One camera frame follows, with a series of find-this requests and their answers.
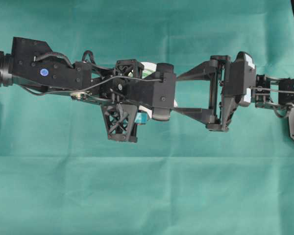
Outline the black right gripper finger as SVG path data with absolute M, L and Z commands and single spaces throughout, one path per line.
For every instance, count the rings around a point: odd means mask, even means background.
M 205 61 L 191 70 L 179 75 L 177 80 L 209 80 L 212 67 L 209 61 Z
M 211 110 L 203 108 L 178 108 L 175 107 L 174 111 L 195 119 L 203 124 L 208 124 L 211 122 Z

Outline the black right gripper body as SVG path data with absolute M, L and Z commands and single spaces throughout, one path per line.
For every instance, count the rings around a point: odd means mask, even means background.
M 213 55 L 209 66 L 215 69 L 210 75 L 209 107 L 213 108 L 214 121 L 206 124 L 206 128 L 215 132 L 227 132 L 234 112 L 238 108 L 238 95 L 226 96 L 226 83 L 229 82 L 231 57 Z

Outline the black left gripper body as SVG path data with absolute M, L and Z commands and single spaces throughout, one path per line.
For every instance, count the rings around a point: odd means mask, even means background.
M 114 75 L 114 68 L 102 67 L 91 61 L 75 62 L 74 68 L 81 71 L 86 66 L 86 78 L 81 79 L 78 92 L 71 93 L 71 99 L 96 105 L 127 102 L 132 90 L 140 83 L 139 78 Z

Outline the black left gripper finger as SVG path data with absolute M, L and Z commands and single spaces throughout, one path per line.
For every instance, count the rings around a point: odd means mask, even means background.
M 101 110 L 109 140 L 137 142 L 137 127 L 147 123 L 147 112 L 121 103 L 102 106 Z
M 114 75 L 142 78 L 144 65 L 136 59 L 118 60 L 115 64 Z

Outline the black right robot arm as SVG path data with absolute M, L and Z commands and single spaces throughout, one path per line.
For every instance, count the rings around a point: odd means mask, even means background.
M 251 103 L 257 108 L 271 109 L 286 118 L 290 138 L 294 141 L 294 79 L 257 75 L 252 57 L 240 51 L 235 61 L 228 55 L 213 55 L 178 81 L 210 82 L 209 105 L 203 108 L 175 107 L 174 110 L 203 124 L 210 131 L 227 132 L 234 112 Z

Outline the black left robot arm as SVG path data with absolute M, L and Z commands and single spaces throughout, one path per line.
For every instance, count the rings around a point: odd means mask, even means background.
M 130 86 L 142 81 L 144 66 L 135 59 L 114 67 L 95 63 L 87 50 L 72 63 L 44 41 L 15 37 L 11 53 L 0 51 L 0 87 L 18 85 L 36 95 L 62 95 L 101 108 L 108 139 L 137 141 L 139 107 L 128 98 Z

